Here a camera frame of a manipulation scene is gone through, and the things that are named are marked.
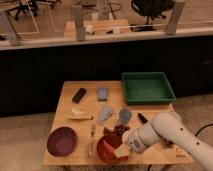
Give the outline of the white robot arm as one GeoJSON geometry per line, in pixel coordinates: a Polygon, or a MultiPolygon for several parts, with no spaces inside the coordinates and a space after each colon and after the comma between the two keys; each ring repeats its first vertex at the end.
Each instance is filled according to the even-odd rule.
{"type": "Polygon", "coordinates": [[[190,154],[207,171],[213,171],[213,147],[192,134],[176,112],[161,112],[151,121],[122,136],[122,144],[116,148],[117,158],[131,152],[142,153],[160,140],[168,140],[190,154]]]}

